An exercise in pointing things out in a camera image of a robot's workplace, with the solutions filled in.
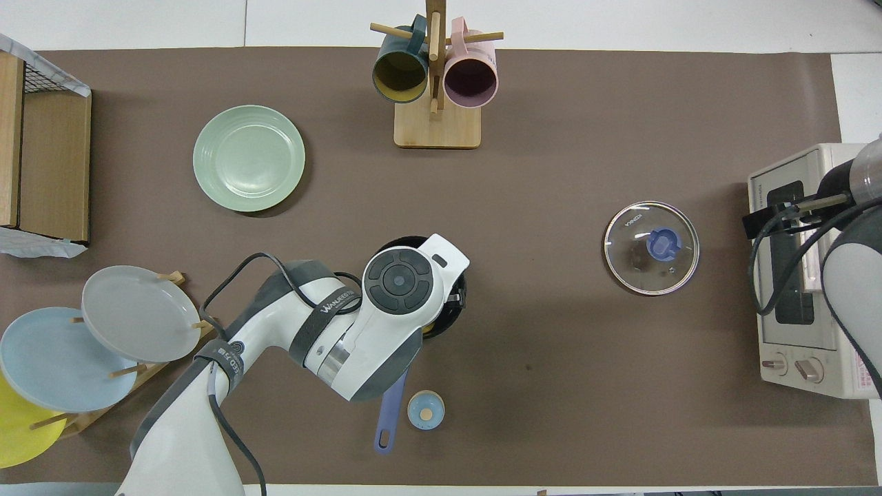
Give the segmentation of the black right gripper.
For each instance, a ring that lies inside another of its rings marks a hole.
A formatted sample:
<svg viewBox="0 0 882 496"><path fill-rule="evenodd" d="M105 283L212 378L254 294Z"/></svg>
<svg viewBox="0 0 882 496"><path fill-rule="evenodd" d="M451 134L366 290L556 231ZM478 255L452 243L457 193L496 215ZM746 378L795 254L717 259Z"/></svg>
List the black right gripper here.
<svg viewBox="0 0 882 496"><path fill-rule="evenodd" d="M792 234L793 222L785 213L797 213L797 219L803 223L819 224L829 222L862 203L852 192L852 163L852 160L846 161L826 173L812 200L799 204L778 202L741 217L746 238L757 239L765 228L768 228L769 235L781 232Z"/></svg>

